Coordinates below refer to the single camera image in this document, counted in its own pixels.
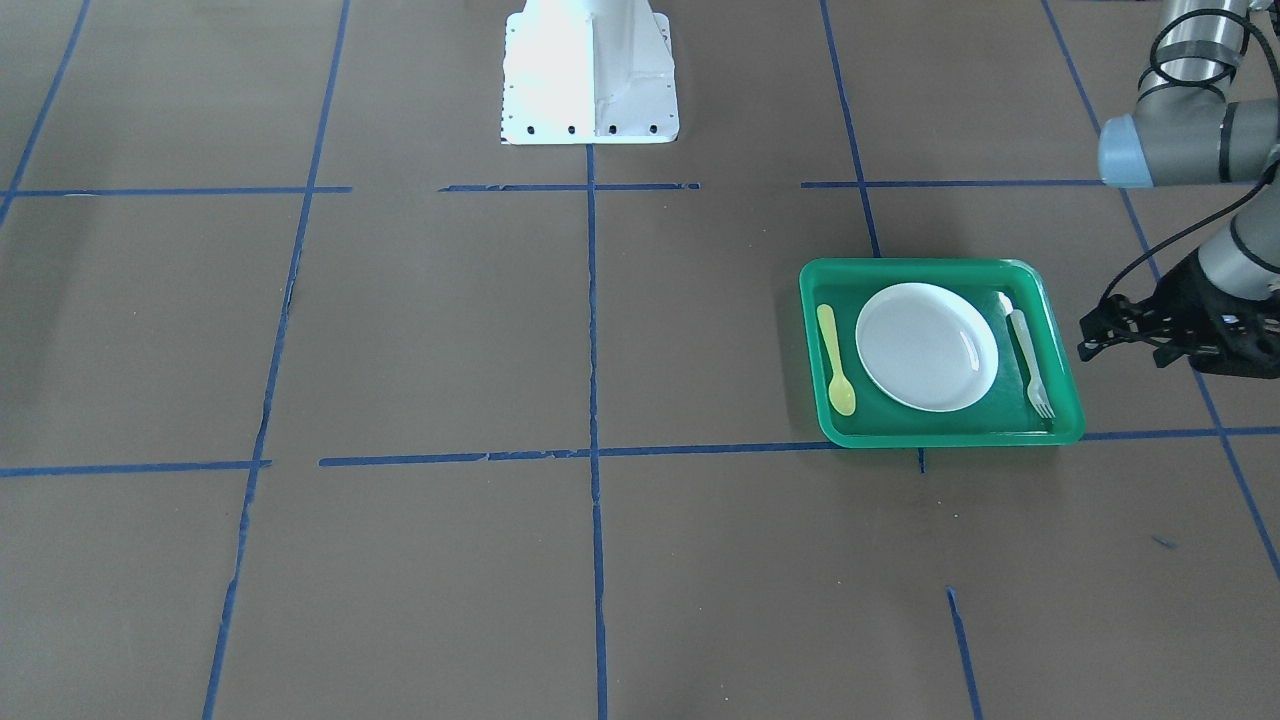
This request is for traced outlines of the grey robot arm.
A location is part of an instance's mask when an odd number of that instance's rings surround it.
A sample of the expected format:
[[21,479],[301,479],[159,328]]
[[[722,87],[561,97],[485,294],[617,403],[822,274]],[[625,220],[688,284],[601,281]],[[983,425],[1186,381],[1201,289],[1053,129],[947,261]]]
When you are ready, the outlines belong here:
[[1132,114],[1100,132],[1100,177],[1117,190],[1244,184],[1210,215],[1216,232],[1165,272],[1147,299],[1111,281],[1080,320],[1078,355],[1148,345],[1156,366],[1185,359],[1197,372],[1279,374],[1277,100],[1238,101],[1233,81],[1256,44],[1277,74],[1275,1],[1167,1],[1147,53]]

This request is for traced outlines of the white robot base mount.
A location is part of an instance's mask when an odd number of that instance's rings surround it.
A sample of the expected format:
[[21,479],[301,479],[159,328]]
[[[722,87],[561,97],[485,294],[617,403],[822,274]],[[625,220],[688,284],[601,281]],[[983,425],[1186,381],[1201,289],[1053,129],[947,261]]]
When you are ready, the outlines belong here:
[[526,1],[506,18],[500,141],[672,143],[681,120],[669,18],[648,1]]

